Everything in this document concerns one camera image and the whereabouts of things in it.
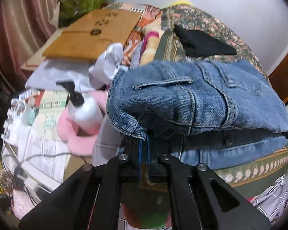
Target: white spray bottle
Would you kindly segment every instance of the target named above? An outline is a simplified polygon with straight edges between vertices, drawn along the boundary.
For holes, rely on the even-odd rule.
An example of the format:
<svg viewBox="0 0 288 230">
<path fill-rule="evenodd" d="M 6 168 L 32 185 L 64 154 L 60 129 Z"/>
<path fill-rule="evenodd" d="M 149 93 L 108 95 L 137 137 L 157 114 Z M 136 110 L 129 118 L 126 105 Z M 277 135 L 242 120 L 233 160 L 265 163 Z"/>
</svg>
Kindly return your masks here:
<svg viewBox="0 0 288 230">
<path fill-rule="evenodd" d="M 91 129 L 99 127 L 103 120 L 101 110 L 90 94 L 81 94 L 74 91 L 73 81 L 57 82 L 69 92 L 69 102 L 67 110 L 70 118 L 85 132 L 89 133 Z"/>
</svg>

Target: black spray nozzle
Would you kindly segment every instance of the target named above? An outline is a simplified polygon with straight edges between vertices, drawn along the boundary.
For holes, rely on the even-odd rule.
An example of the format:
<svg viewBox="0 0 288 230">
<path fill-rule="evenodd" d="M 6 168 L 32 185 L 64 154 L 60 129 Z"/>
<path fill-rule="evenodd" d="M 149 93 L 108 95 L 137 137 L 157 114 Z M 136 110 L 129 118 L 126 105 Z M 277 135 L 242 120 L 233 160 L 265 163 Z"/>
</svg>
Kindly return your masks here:
<svg viewBox="0 0 288 230">
<path fill-rule="evenodd" d="M 69 92 L 70 101 L 76 107 L 82 106 L 84 103 L 84 98 L 81 93 L 76 93 L 74 91 L 74 82 L 72 80 L 56 82 L 57 85 L 60 85 Z"/>
</svg>

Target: black cloth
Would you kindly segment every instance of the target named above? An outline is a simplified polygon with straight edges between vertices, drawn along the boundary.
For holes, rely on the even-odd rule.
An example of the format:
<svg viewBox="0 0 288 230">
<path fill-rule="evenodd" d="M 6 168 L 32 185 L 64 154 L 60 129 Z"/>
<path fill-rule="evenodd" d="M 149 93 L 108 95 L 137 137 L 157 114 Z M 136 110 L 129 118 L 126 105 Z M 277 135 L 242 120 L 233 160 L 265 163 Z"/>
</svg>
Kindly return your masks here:
<svg viewBox="0 0 288 230">
<path fill-rule="evenodd" d="M 190 57 L 207 57 L 216 54 L 235 55 L 237 51 L 200 30 L 187 30 L 175 25 L 174 33 L 179 37 L 185 53 Z"/>
</svg>

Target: white wall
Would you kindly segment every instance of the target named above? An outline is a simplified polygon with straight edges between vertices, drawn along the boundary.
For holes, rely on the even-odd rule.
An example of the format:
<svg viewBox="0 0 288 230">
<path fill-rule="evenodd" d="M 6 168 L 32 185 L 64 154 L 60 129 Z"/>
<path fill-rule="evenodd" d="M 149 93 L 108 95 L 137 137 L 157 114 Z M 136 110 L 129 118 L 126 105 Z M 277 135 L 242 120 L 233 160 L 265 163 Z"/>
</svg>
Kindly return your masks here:
<svg viewBox="0 0 288 230">
<path fill-rule="evenodd" d="M 176 0 L 116 0 L 166 7 Z M 288 52 L 288 6 L 283 0 L 189 0 L 237 33 L 270 74 Z"/>
</svg>

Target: pink curtain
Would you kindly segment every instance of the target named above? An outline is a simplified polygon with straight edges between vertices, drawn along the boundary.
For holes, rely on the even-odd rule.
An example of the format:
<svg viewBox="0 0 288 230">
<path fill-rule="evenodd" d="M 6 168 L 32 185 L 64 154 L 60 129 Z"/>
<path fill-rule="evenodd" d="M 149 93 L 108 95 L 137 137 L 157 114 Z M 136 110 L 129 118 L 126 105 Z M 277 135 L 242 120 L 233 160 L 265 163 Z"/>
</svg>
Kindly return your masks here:
<svg viewBox="0 0 288 230">
<path fill-rule="evenodd" d="M 0 71 L 15 90 L 26 77 L 20 66 L 57 29 L 57 0 L 2 0 L 0 5 Z"/>
</svg>

